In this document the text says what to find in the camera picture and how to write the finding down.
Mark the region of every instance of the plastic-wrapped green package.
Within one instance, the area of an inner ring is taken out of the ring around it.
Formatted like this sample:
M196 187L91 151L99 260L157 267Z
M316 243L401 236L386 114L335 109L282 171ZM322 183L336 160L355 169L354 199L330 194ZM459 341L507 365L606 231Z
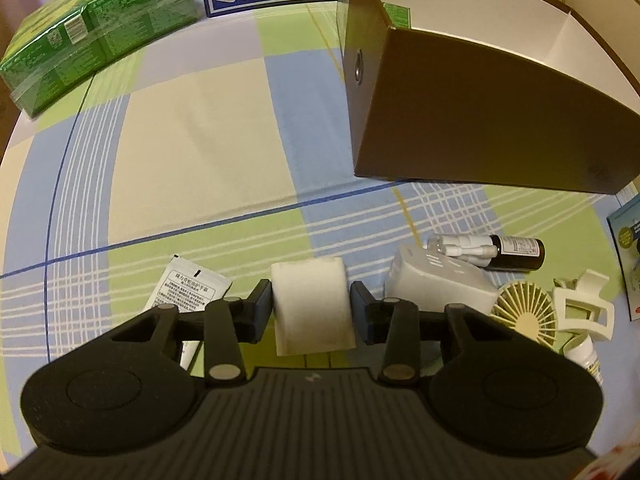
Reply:
M115 59L196 19L193 0L51 0L22 22L0 75L33 116Z

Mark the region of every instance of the beige square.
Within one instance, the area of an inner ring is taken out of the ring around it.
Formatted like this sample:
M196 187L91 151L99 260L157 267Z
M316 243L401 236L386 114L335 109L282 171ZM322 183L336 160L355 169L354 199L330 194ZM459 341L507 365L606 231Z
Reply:
M131 95L111 188L110 244L295 200L262 59Z

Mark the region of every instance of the white plastic clip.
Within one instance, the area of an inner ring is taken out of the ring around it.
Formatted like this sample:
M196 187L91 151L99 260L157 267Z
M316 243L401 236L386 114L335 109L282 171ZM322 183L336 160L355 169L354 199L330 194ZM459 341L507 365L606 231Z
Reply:
M577 280L575 289L556 286L553 300L558 316L558 330L589 334L596 341L610 341L613 337L614 306L600 297L600 292L608 281L608 276L587 269ZM567 304L587 310L589 318L568 318ZM598 322L603 311L606 313L605 324Z

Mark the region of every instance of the small white bottle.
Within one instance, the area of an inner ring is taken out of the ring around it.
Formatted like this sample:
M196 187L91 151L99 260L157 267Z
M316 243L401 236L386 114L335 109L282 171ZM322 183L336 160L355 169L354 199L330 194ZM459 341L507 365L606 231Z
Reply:
M593 341L588 334L582 334L574 337L562 349L564 357L571 359L574 363L579 364L587 370L598 384L602 386L602 374L600 373L600 361L593 347Z

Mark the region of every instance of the ribbed black surface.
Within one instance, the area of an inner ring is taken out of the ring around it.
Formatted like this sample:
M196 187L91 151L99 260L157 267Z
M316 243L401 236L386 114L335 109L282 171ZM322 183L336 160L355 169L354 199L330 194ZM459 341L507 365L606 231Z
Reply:
M366 370L262 368L213 390L191 421L146 449L111 457L39 448L8 480L567 480L585 450L534 459L474 449L446 433L415 392Z

